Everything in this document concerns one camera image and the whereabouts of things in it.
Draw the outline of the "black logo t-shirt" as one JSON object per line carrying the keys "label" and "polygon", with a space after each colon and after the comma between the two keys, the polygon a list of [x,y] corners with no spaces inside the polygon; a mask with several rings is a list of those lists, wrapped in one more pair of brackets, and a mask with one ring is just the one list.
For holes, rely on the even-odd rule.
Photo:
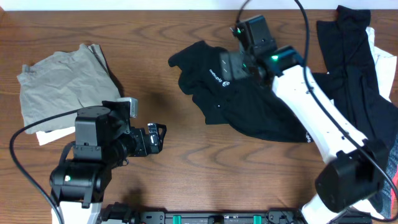
{"label": "black logo t-shirt", "polygon": [[206,124],[229,124],[250,137],[278,142],[313,141],[289,108],[268,86],[253,77],[227,81],[221,54],[227,50],[201,40],[172,55],[170,67],[181,70],[178,85],[192,96]]}

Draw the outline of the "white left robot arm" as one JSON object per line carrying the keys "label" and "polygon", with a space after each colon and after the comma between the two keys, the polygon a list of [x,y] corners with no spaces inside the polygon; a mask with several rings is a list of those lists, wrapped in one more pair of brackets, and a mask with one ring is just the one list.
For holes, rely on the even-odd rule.
{"label": "white left robot arm", "polygon": [[158,154],[166,131],[158,123],[132,127],[128,102],[79,109],[73,158],[64,150],[50,175],[53,223],[140,223],[140,214],[127,205],[116,202],[103,210],[104,192],[113,169],[127,165],[129,157]]}

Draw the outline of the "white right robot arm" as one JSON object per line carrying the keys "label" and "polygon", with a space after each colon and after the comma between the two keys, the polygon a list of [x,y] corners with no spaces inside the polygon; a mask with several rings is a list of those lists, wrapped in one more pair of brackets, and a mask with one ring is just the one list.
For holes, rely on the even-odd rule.
{"label": "white right robot arm", "polygon": [[315,181],[316,195],[301,209],[305,223],[332,223],[345,212],[384,219],[369,198],[382,189],[386,147],[380,141],[370,141],[337,110],[294,48],[260,55],[225,52],[220,60],[227,80],[254,75],[270,81],[275,96],[317,145],[326,166]]}

